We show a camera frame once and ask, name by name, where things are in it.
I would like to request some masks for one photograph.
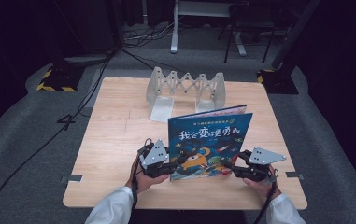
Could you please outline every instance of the gray floor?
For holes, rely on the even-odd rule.
[[[256,81],[256,72],[271,68],[270,63],[282,43],[275,40],[266,63],[261,63],[264,47],[247,47],[248,56],[239,56],[231,47],[223,62],[227,34],[218,41],[220,29],[187,29],[179,34],[178,53],[169,52],[171,36],[154,40],[140,48],[125,48],[134,55],[150,59],[150,66],[214,76],[223,72],[227,81]],[[28,78],[28,95],[0,118],[0,186],[34,152],[63,127],[56,121],[75,114],[78,105],[99,76],[100,65],[87,67],[77,92],[36,91],[43,68]],[[107,65],[105,76],[145,77],[151,70],[119,51]],[[298,95],[270,94],[269,99],[288,146],[308,201],[300,211],[307,223],[356,223],[356,172],[338,144],[333,131],[307,94],[306,78],[297,68],[292,79]],[[82,113],[91,115],[87,106]],[[78,154],[88,118],[77,116],[67,131],[62,131],[29,160],[0,192],[0,223],[83,223],[91,208],[63,205],[65,184]],[[247,211],[252,223],[258,211]]]

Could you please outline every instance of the black cable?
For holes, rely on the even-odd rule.
[[[141,63],[143,63],[144,65],[146,65],[149,69],[151,69],[151,70],[153,70],[154,68],[153,67],[151,67],[148,63],[145,63],[145,62],[143,62],[142,60],[140,60],[140,59],[138,59],[134,54],[132,54],[132,53],[130,53],[130,52],[128,52],[128,51],[126,51],[125,49],[123,49],[123,48],[120,48],[124,53],[126,53],[126,54],[128,54],[128,55],[130,55],[130,56],[132,56],[132,57],[134,57],[135,59],[137,59],[138,61],[140,61]]]
[[[146,32],[149,30],[146,29],[144,32],[142,32],[141,34],[139,34],[136,30],[131,30],[131,31],[124,31],[125,33],[130,33],[129,35],[126,35],[125,36],[125,41],[130,41],[130,40],[136,40],[137,39],[137,43],[136,44],[128,44],[128,43],[125,43],[125,47],[127,46],[132,46],[132,47],[135,47],[137,46],[140,42],[142,42],[144,39],[148,38],[149,36],[153,36],[155,35],[156,33],[158,33],[159,31],[156,31],[155,28],[152,29],[152,31],[149,33],[149,34],[146,34]]]
[[[95,93],[95,90],[96,88],[98,87],[101,79],[102,79],[102,75],[103,75],[103,72],[106,68],[106,65],[108,64],[108,62],[110,61],[111,57],[114,56],[115,52],[117,51],[117,49],[113,49],[110,53],[110,55],[108,56],[108,60],[107,60],[107,63],[103,64],[101,66],[101,69],[100,69],[100,72],[99,72],[99,77],[98,79],[96,79],[95,83],[93,84],[93,86],[90,88],[90,90],[88,91],[88,93],[85,95],[85,97],[81,100],[81,102],[79,103],[78,105],[78,112],[81,116],[83,117],[86,117],[86,118],[89,118],[90,115],[85,115],[85,114],[82,114],[81,113],[81,110],[85,107],[85,105],[88,103],[86,103],[85,105],[82,105],[83,102],[85,101],[85,99],[88,99],[88,101],[90,101],[90,99],[93,97],[93,94]]]
[[[160,33],[162,34],[164,32],[164,30],[167,30],[167,28],[169,28],[170,25],[164,27],[164,28],[152,28],[151,33],[155,34],[155,33]],[[149,31],[150,29],[136,29],[136,30],[126,30],[124,31],[126,34],[126,38],[127,39],[134,39],[134,38],[138,38],[138,37],[142,37],[144,35],[147,35],[146,32]]]
[[[102,76],[103,72],[105,71],[106,65],[108,64],[108,62],[110,61],[110,59],[112,58],[112,56],[108,57],[107,61],[103,64],[102,69],[100,71],[100,77]],[[75,115],[73,115],[68,121],[67,123],[64,125],[64,127],[62,127],[58,132],[56,132],[55,135],[53,135],[45,144],[43,144],[38,150],[36,150],[28,159],[26,159],[17,169],[15,169],[15,171],[3,182],[3,184],[0,186],[0,192],[2,191],[2,189],[4,188],[4,186],[8,183],[8,181],[14,177],[14,175],[16,173],[19,172],[19,170],[29,161],[31,160],[35,155],[37,155],[44,147],[46,147],[56,136],[58,136],[62,130],[65,129],[65,127],[67,125],[70,124],[70,122],[79,114],[79,112],[84,108],[84,106],[90,101],[91,97],[89,97],[87,99],[87,101],[83,104],[82,107],[79,108],[78,112],[76,112]]]
[[[56,0],[53,1],[55,6],[58,8],[59,12],[61,13],[62,17],[64,18],[64,21],[66,22],[67,26],[69,27],[69,30],[72,32],[73,36],[76,38],[76,40],[79,42],[79,44],[81,44],[81,46],[83,48],[85,48],[86,50],[89,50],[90,52],[93,53],[101,53],[101,54],[105,54],[105,53],[110,53],[110,51],[96,51],[93,49],[88,48],[86,45],[84,45],[84,43],[82,43],[82,41],[80,40],[80,38],[78,38],[78,36],[76,35],[75,31],[73,30],[73,27],[70,25],[69,20],[67,19],[67,17],[64,15],[64,13],[62,12],[62,9],[59,7],[58,3],[56,2]]]
[[[149,140],[150,140],[150,143],[152,142],[150,138],[146,139],[145,145],[142,148],[146,148],[147,142]],[[136,157],[135,167],[134,167],[134,170],[132,171],[132,180],[131,180],[132,188],[131,188],[131,190],[132,190],[132,195],[134,196],[134,203],[132,205],[132,209],[135,209],[135,207],[136,207],[136,204],[137,204],[137,190],[139,189],[139,183],[137,182],[136,175],[140,174],[140,172],[137,172],[137,166],[139,165],[139,161],[140,161],[139,157],[141,155],[143,155],[144,152],[145,152],[145,149],[141,150],[140,153],[138,151],[137,157]]]
[[[143,58],[143,57],[138,56],[138,55],[135,55],[135,56],[138,57],[138,58],[140,58],[140,59],[146,60],[146,61],[151,61],[151,62],[154,62],[154,63],[159,63],[159,62],[156,62],[156,61],[154,61],[154,60],[152,60],[152,59]],[[176,68],[176,67],[174,67],[174,66],[172,66],[172,65],[169,65],[169,64],[166,64],[166,63],[159,63],[159,64],[162,64],[162,65],[165,65],[165,66],[174,68],[174,69],[176,69],[176,70],[182,72],[183,74],[188,73],[188,72],[185,72],[185,71],[183,71],[183,70],[181,70],[181,69],[179,69],[179,68]]]
[[[262,220],[264,212],[267,210],[268,205],[271,203],[271,198],[273,197],[273,195],[277,189],[277,177],[278,177],[278,175],[275,175],[275,173],[271,172],[271,176],[269,178],[273,178],[272,186],[271,186],[270,191],[268,192],[267,199],[265,200],[264,206],[263,206],[262,210],[260,211],[260,214],[257,216],[256,220],[254,221],[254,224],[258,224],[260,222],[260,220]]]
[[[92,65],[96,65],[99,63],[103,63],[107,60],[108,55],[105,56],[105,58],[101,58],[101,59],[96,59],[96,60],[90,60],[90,61],[84,61],[84,62],[71,62],[68,61],[68,63],[72,64],[73,67],[88,67],[88,66],[92,66]]]
[[[141,35],[136,35],[136,36],[129,37],[131,39],[137,38],[137,43],[136,44],[125,43],[124,46],[127,47],[127,48],[143,47],[143,46],[147,45],[152,40],[162,39],[162,38],[166,37],[167,35],[171,35],[172,34],[172,33],[168,33],[168,34],[163,35],[164,31],[169,32],[172,29],[172,25],[173,25],[173,23],[171,23],[170,25],[168,25],[168,26],[166,26],[164,28],[159,28],[159,31],[156,31],[156,29],[153,28],[153,30],[149,34],[146,34],[146,32],[149,30],[149,29],[147,29]]]

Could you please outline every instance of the black base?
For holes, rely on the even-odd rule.
[[[269,94],[298,94],[291,77],[281,77],[278,70],[260,70],[257,80],[262,83]]]
[[[40,91],[77,91],[85,67],[58,69],[50,67],[37,90]]]
[[[248,224],[242,210],[168,210],[134,209],[129,224],[197,224],[240,223]]]

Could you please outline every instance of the book cover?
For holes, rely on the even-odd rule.
[[[246,105],[233,106],[168,120],[169,160],[188,159],[170,175],[171,180],[230,175],[221,158],[232,164],[241,150],[252,113]]]

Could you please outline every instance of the book title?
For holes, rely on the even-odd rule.
[[[210,130],[207,127],[202,127],[199,128],[198,131],[194,131],[194,132],[188,132],[185,130],[181,131],[179,134],[179,139],[185,140],[185,139],[193,139],[193,138],[222,137],[222,136],[228,136],[231,133],[240,133],[240,130],[237,128],[231,128],[230,126],[226,126],[224,128],[216,128],[214,130]]]

